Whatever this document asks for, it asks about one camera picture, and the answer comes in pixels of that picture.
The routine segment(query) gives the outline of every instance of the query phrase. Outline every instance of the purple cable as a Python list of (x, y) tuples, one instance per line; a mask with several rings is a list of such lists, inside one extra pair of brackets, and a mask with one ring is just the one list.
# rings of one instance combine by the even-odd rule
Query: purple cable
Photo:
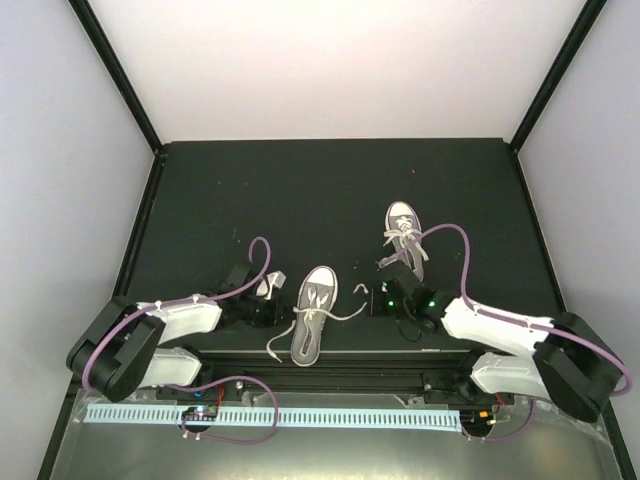
[[(256, 283), (258, 283), (263, 278), (264, 274), (267, 271), (267, 268), (269, 268), (269, 262), (271, 262), (271, 246), (269, 245), (269, 242), (267, 241), (267, 239), (264, 237), (254, 238), (251, 241), (251, 244), (249, 245), (249, 261), (250, 262), (253, 261), (253, 248), (255, 247), (257, 242), (262, 242), (266, 250), (266, 258), (260, 272), (248, 283), (245, 283), (243, 286), (235, 290), (232, 290), (227, 293), (223, 293), (221, 295), (214, 295), (212, 297), (200, 297), (199, 300), (204, 300), (205, 302), (217, 302), (220, 300), (224, 300), (225, 298), (238, 295), (239, 293), (242, 293), (245, 290), (248, 290), (249, 288), (253, 287)], [(181, 298), (178, 300), (169, 300), (166, 302), (162, 302), (161, 306), (175, 307), (178, 305), (190, 304), (190, 303), (193, 303), (193, 301), (194, 301), (193, 297), (191, 296), (187, 298)], [(89, 374), (91, 373), (91, 369), (93, 369), (93, 366), (96, 363), (96, 359), (104, 351), (104, 349), (109, 344), (109, 342), (111, 342), (115, 338), (115, 336), (118, 335), (118, 333), (120, 333), (127, 325), (129, 325), (135, 319), (139, 318), (145, 313), (156, 310), (157, 308), (158, 307), (156, 305), (151, 305), (149, 307), (144, 307), (133, 312), (131, 315), (123, 318), (122, 321), (113, 328), (113, 330), (111, 330), (107, 335), (105, 335), (105, 337), (102, 339), (102, 341), (98, 344), (96, 349), (93, 351), (93, 353), (89, 357), (89, 360), (87, 360), (87, 364), (85, 365), (84, 370), (82, 372), (82, 388), (84, 388), (87, 392), (92, 390), (91, 384), (89, 383)]]
[[(202, 385), (200, 387), (180, 387), (178, 385), (169, 385), (169, 386), (171, 388), (173, 388), (174, 390), (179, 390), (181, 392), (194, 393), (194, 392), (201, 392), (202, 390), (208, 390), (209, 388), (217, 387), (218, 385), (221, 385), (223, 383), (237, 381), (237, 380), (242, 380), (244, 382), (251, 382), (251, 383), (255, 383), (256, 385), (261, 386), (262, 388), (264, 388), (265, 392), (267, 392), (269, 394), (269, 396), (271, 397), (271, 400), (273, 400), (273, 410), (274, 410), (274, 412), (273, 412), (273, 423), (271, 424), (271, 427), (269, 428), (269, 431), (267, 433), (265, 433), (264, 435), (262, 435), (261, 437), (254, 438), (252, 440), (238, 440), (236, 438), (220, 437), (218, 435), (208, 435), (208, 434), (204, 434), (204, 433), (199, 434), (199, 436), (201, 438), (207, 438), (207, 439), (210, 439), (210, 440), (218, 440), (220, 442), (225, 442), (225, 443), (233, 443), (235, 445), (256, 445), (258, 443), (264, 442), (265, 440), (268, 440), (276, 432), (276, 427), (278, 426), (278, 417), (279, 417), (279, 414), (280, 414), (280, 408), (278, 407), (278, 401), (276, 400), (276, 396), (274, 395), (273, 391), (267, 386), (267, 384), (261, 382), (257, 378), (246, 377), (244, 375), (235, 375), (235, 376), (232, 376), (232, 377), (221, 378), (220, 380), (216, 380), (215, 382), (207, 383), (206, 385)], [(182, 419), (182, 424), (180, 425), (180, 428), (182, 429), (182, 432), (185, 435), (193, 435), (194, 437), (198, 436), (198, 434), (193, 433), (193, 432), (189, 432), (187, 430), (187, 421), (193, 420), (194, 418), (198, 418), (198, 415), (189, 415), (189, 416), (187, 416), (187, 417)]]
[[(467, 305), (467, 307), (469, 307), (469, 309), (471, 310), (476, 311), (471, 299), (467, 295), (467, 277), (469, 276), (469, 264), (471, 263), (471, 245), (469, 243), (469, 236), (467, 235), (467, 232), (465, 232), (460, 225), (456, 225), (455, 223), (443, 223), (441, 225), (436, 225), (435, 227), (431, 227), (430, 229), (420, 234), (415, 240), (412, 240), (411, 242), (409, 242), (409, 244), (406, 247), (404, 247), (402, 250), (399, 250), (394, 255), (391, 255), (390, 257), (383, 259), (382, 262), (384, 264), (388, 264), (392, 260), (397, 260), (399, 256), (402, 253), (404, 253), (406, 250), (408, 250), (414, 243), (417, 243), (423, 238), (431, 235), (432, 233), (437, 232), (438, 230), (443, 230), (445, 228), (456, 230), (462, 236), (462, 240), (464, 241), (464, 263), (462, 265), (462, 275), (460, 277), (460, 293), (462, 295), (462, 300)], [(523, 320), (518, 320), (505, 315), (500, 315), (498, 313), (488, 312), (486, 310), (482, 310), (481, 308), (478, 309), (476, 312), (479, 313), (480, 315), (484, 315), (485, 317), (493, 318), (495, 320), (500, 320), (506, 323), (510, 323), (512, 325), (518, 325), (520, 327), (529, 328), (532, 330), (540, 330), (543, 332), (550, 333), (551, 335), (556, 335), (558, 337), (571, 340), (572, 342), (582, 345), (583, 347), (588, 348), (592, 352), (597, 353), (605, 360), (611, 362), (618, 370), (620, 370), (620, 373), (622, 373), (622, 375), (625, 378), (625, 385), (620, 390), (614, 391), (611, 394), (611, 396), (624, 395), (625, 393), (628, 393), (633, 388), (633, 375), (631, 375), (631, 371), (626, 367), (626, 365), (622, 363), (615, 355), (612, 355), (611, 353), (607, 352), (605, 349), (603, 349), (602, 347), (599, 347), (593, 342), (590, 342), (588, 340), (585, 340), (582, 337), (579, 337), (569, 332), (565, 332), (564, 330), (560, 330), (558, 328), (547, 327), (544, 325), (537, 325), (535, 323), (528, 324)]]
[(535, 416), (536, 416), (536, 400), (535, 400), (535, 398), (532, 398), (531, 399), (531, 410), (529, 411), (529, 417), (527, 417), (527, 421), (519, 429), (517, 429), (515, 432), (509, 433), (507, 435), (503, 435), (502, 437), (474, 437), (474, 436), (470, 435), (469, 432), (467, 432), (464, 427), (462, 427), (462, 433), (469, 440), (479, 440), (479, 441), (482, 441), (482, 442), (504, 442), (505, 440), (513, 440), (514, 438), (517, 438), (520, 435), (522, 435), (527, 430), (527, 428), (529, 428), (531, 426)]

